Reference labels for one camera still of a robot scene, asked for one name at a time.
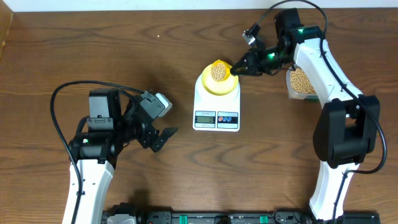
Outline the yellow measuring scoop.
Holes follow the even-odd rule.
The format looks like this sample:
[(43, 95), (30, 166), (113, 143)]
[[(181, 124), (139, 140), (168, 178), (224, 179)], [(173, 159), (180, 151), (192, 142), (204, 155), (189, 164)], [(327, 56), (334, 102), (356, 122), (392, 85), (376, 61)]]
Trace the yellow measuring scoop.
[(216, 82), (225, 81), (230, 73), (231, 65), (222, 60), (217, 60), (211, 65), (211, 77)]

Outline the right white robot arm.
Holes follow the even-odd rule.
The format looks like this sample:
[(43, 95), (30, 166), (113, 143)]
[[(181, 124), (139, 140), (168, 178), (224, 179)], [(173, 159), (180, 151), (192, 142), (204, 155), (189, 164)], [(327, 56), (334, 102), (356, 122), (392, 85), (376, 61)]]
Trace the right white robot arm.
[(230, 72), (275, 75), (288, 63), (304, 71), (322, 112), (313, 133), (320, 171), (302, 223), (345, 223), (343, 202), (352, 176), (376, 173), (386, 161), (380, 102), (374, 95), (363, 95), (346, 77), (330, 53), (326, 28), (303, 25), (296, 8), (278, 12), (274, 24), (278, 38), (274, 47), (267, 48), (259, 40), (258, 22), (243, 32), (251, 48)]

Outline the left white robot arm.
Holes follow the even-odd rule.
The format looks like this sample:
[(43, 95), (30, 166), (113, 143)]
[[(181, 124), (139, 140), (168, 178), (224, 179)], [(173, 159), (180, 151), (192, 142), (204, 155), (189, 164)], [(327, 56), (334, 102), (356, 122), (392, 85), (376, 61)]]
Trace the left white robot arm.
[(159, 131), (155, 119), (171, 109), (161, 93), (132, 96), (116, 88), (89, 94), (90, 113), (78, 123), (68, 148), (72, 155), (64, 223), (101, 223), (106, 194), (119, 154), (132, 141), (158, 152), (177, 128)]

